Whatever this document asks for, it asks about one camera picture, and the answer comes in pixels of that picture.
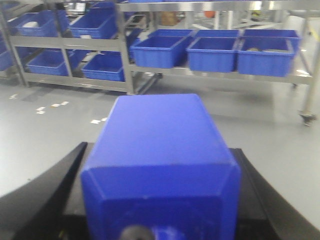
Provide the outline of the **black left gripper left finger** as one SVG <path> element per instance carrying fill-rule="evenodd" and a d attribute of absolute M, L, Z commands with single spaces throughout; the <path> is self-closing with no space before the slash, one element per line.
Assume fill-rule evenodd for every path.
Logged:
<path fill-rule="evenodd" d="M 2 240 L 44 239 L 60 222 L 87 142 L 81 142 L 54 166 L 0 198 Z"/>

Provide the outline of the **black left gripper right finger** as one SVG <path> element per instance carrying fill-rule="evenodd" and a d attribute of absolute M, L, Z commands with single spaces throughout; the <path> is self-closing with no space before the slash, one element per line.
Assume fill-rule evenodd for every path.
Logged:
<path fill-rule="evenodd" d="M 248 160 L 231 148 L 242 171 L 237 240 L 318 240 L 320 231 L 299 213 Z"/>

